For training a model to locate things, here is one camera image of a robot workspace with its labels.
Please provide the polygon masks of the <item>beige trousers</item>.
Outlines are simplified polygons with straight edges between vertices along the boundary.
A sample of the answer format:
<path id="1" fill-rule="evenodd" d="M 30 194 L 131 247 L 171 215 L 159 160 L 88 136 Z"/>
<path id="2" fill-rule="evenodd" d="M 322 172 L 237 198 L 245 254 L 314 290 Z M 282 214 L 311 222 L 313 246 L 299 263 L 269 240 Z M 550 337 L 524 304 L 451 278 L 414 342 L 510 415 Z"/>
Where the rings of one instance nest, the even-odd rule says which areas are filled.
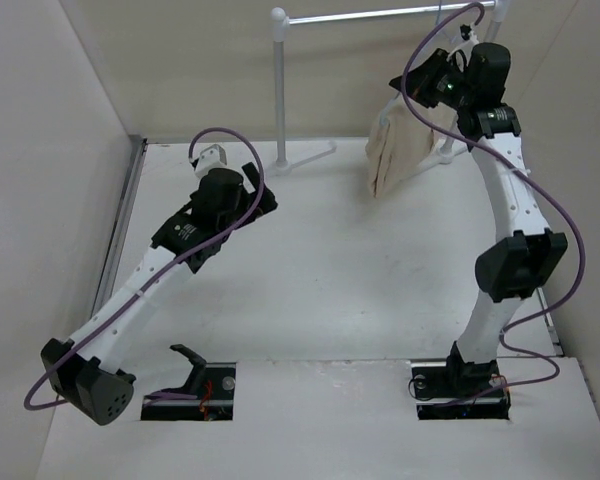
<path id="1" fill-rule="evenodd" d="M 367 185 L 374 198 L 388 194 L 403 180 L 451 163 L 464 150 L 461 143 L 421 123 L 405 102 L 390 108 L 388 125 L 381 126 L 379 116 L 365 147 Z"/>

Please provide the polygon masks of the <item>light blue wire hanger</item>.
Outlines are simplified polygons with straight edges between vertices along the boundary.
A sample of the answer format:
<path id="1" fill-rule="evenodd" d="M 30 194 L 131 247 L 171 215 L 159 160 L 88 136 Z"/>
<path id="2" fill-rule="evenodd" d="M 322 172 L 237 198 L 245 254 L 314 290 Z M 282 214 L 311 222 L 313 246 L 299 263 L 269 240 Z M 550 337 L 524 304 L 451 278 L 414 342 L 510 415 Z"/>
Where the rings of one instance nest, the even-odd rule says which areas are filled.
<path id="1" fill-rule="evenodd" d="M 434 43 L 435 45 L 439 44 L 437 37 L 442 36 L 446 39 L 449 44 L 447 56 L 447 64 L 449 67 L 453 67 L 457 72 L 464 73 L 467 69 L 467 65 L 469 63 L 469 58 L 467 58 L 462 52 L 456 52 L 454 55 L 450 56 L 450 50 L 452 49 L 452 42 L 457 41 L 460 34 L 460 26 L 459 30 L 452 35 L 448 35 L 445 31 L 445 27 L 448 23 L 453 23 L 455 19 L 462 15 L 465 10 L 468 9 L 468 5 L 460 5 L 460 6 L 452 6 L 451 4 L 446 5 L 443 1 L 439 1 L 435 7 L 435 23 L 433 29 L 427 34 L 427 36 L 420 42 L 419 46 L 414 50 L 411 57 L 407 61 L 407 65 L 405 66 L 404 72 L 393 78 L 389 82 L 389 86 L 396 91 L 396 95 L 392 100 L 390 100 L 385 108 L 380 112 L 379 116 L 379 124 L 381 126 L 386 126 L 389 124 L 388 115 L 391 107 L 398 105 L 399 102 L 404 102 L 406 95 L 403 93 L 403 84 L 405 84 L 406 75 L 409 71 L 420 66 L 426 59 L 428 59 L 432 53 L 435 51 L 430 46 L 430 43 Z M 478 17 L 473 22 L 476 26 L 481 22 L 481 19 L 484 17 L 485 7 L 477 6 Z"/>

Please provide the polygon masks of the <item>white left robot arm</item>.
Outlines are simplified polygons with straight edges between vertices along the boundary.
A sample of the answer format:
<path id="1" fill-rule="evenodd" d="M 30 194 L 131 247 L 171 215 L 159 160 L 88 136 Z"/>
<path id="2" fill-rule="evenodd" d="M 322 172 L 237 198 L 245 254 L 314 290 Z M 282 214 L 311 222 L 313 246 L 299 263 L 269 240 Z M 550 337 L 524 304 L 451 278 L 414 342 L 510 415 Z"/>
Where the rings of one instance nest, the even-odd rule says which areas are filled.
<path id="1" fill-rule="evenodd" d="M 189 201 L 152 236 L 120 289 L 66 340 L 50 339 L 40 356 L 55 393 L 94 423 L 113 422 L 134 393 L 121 364 L 160 306 L 216 255 L 231 233 L 277 207 L 254 163 L 215 167 Z"/>

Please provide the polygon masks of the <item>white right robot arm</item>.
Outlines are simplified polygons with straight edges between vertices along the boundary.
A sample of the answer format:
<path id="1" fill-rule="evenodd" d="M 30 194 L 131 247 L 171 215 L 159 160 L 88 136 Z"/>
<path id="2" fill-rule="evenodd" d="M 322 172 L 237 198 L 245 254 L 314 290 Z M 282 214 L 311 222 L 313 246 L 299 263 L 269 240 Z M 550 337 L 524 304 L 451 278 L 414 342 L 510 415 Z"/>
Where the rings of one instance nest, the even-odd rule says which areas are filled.
<path id="1" fill-rule="evenodd" d="M 551 230 L 528 182 L 519 120 L 502 100 L 510 66 L 506 47 L 479 43 L 468 55 L 436 49 L 390 82 L 409 109 L 443 104 L 457 113 L 455 137 L 479 168 L 496 229 L 494 245 L 475 261 L 478 298 L 444 367 L 412 370 L 420 400 L 492 394 L 501 335 L 568 247 L 566 235 Z"/>

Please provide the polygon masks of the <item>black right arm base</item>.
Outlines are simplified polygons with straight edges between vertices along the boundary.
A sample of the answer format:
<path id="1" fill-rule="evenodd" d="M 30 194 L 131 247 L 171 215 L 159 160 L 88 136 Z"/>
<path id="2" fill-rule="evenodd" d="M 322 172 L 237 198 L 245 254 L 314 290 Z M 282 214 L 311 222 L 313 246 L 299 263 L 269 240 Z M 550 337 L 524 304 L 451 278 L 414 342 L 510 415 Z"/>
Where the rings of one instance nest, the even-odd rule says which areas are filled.
<path id="1" fill-rule="evenodd" d="M 468 368 L 412 363 L 409 393 L 419 420 L 508 420 L 510 395 L 495 361 Z"/>

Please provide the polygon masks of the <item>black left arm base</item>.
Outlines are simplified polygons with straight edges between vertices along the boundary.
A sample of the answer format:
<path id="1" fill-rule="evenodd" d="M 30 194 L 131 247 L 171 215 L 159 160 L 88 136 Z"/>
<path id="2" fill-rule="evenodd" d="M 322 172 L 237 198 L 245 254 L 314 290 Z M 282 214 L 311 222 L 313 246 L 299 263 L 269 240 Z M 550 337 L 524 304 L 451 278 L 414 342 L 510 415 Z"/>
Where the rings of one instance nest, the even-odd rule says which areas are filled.
<path id="1" fill-rule="evenodd" d="M 145 395 L 141 421 L 231 421 L 237 365 L 208 363 L 193 367 L 185 383 Z"/>

